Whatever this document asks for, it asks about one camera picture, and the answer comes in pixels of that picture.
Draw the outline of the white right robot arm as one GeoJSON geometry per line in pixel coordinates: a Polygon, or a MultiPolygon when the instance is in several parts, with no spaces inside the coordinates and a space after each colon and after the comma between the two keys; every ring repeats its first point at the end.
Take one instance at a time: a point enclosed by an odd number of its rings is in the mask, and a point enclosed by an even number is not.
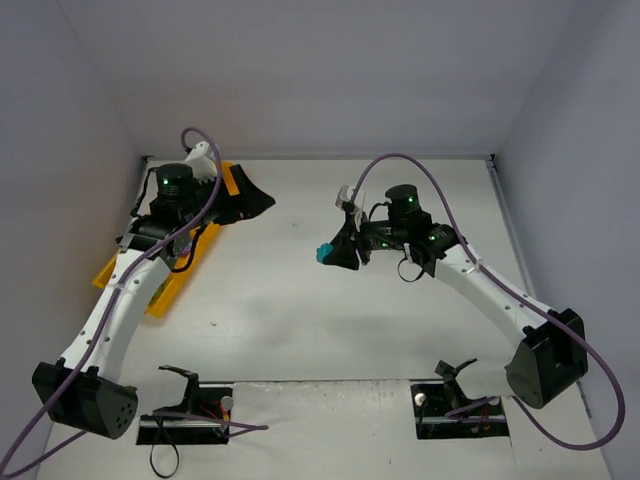
{"type": "Polygon", "coordinates": [[[545,407],[587,373],[582,318],[571,309],[557,312],[499,275],[483,272],[480,258],[454,228],[433,221],[421,208],[415,186],[386,191],[384,220],[370,219],[351,196],[351,188],[342,186],[336,206],[345,221],[331,242],[317,249],[319,263],[358,270],[375,251],[401,252],[421,276],[451,287],[506,337],[514,355],[505,367],[502,392],[529,407],[545,407]]]}

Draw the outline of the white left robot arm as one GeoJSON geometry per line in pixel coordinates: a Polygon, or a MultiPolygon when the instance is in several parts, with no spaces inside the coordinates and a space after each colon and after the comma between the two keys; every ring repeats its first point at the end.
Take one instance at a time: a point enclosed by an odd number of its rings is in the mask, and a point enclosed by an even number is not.
{"type": "Polygon", "coordinates": [[[40,363],[32,384],[49,418],[109,439],[135,418],[138,395],[119,384],[133,334],[177,262],[193,230],[253,219],[275,205],[243,168],[198,172],[186,162],[150,169],[157,194],[120,241],[111,279],[89,319],[55,363],[40,363]]]}

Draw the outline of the teal small lego brick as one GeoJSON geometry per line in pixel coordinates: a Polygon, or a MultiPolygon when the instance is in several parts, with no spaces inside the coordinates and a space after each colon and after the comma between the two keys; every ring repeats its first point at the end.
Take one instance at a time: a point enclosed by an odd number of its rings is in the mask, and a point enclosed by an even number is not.
{"type": "Polygon", "coordinates": [[[332,254],[334,246],[330,243],[323,243],[316,249],[316,261],[322,265],[332,265],[332,254]]]}

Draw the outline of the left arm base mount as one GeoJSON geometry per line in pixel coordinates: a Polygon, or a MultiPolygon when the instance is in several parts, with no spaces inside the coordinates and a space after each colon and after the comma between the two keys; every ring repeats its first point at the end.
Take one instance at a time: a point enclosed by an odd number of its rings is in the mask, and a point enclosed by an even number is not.
{"type": "Polygon", "coordinates": [[[230,383],[202,383],[190,407],[163,407],[159,417],[142,415],[135,430],[137,446],[214,446],[229,443],[234,386],[230,383]]]}

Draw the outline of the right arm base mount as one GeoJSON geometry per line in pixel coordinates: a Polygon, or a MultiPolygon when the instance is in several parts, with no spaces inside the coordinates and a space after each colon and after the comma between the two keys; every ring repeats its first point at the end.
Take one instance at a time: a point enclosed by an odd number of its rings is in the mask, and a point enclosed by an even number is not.
{"type": "Polygon", "coordinates": [[[453,383],[410,385],[418,440],[477,440],[510,436],[502,401],[470,400],[453,383]]]}

